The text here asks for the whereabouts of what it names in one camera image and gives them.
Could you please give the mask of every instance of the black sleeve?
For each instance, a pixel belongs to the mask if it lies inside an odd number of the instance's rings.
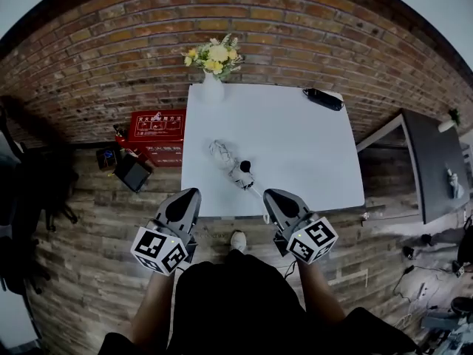
[[[143,355],[128,338],[125,338],[121,334],[108,333],[103,340],[101,350],[98,355],[118,355],[118,354],[130,354],[130,355]]]
[[[357,350],[357,354],[421,353],[419,347],[405,333],[363,308],[356,308],[348,314],[347,318],[337,325],[333,334],[337,336],[340,345],[347,346],[347,354],[353,353],[353,349]]]

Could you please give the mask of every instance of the white table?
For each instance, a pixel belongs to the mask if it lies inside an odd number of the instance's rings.
[[[364,204],[345,108],[334,112],[292,87],[226,84],[218,105],[202,102],[201,93],[201,84],[189,89],[181,182],[182,189],[201,191],[201,217],[262,214],[262,202],[215,166],[208,145],[216,139],[234,157],[251,162],[263,190],[294,193],[314,211]]]

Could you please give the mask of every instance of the person's arm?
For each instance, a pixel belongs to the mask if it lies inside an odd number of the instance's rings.
[[[315,263],[308,265],[301,260],[297,260],[297,265],[301,275],[307,313],[328,325],[341,322],[346,315],[330,290],[320,268]]]
[[[153,273],[146,295],[132,320],[130,340],[145,354],[164,354],[171,322],[174,274]]]

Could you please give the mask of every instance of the black pants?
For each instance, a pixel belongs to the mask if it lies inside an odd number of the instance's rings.
[[[298,341],[287,339],[301,337],[305,317],[274,267],[233,250],[225,264],[196,264],[180,277],[169,353],[291,354]]]

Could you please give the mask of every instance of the white flower pot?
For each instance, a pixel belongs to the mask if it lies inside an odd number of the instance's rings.
[[[205,79],[203,86],[203,103],[219,104],[223,101],[225,90],[220,79],[216,79],[214,74],[204,70]]]
[[[453,120],[444,121],[438,126],[438,131],[441,133],[445,132],[446,130],[450,129],[454,125],[455,125],[455,121]]]

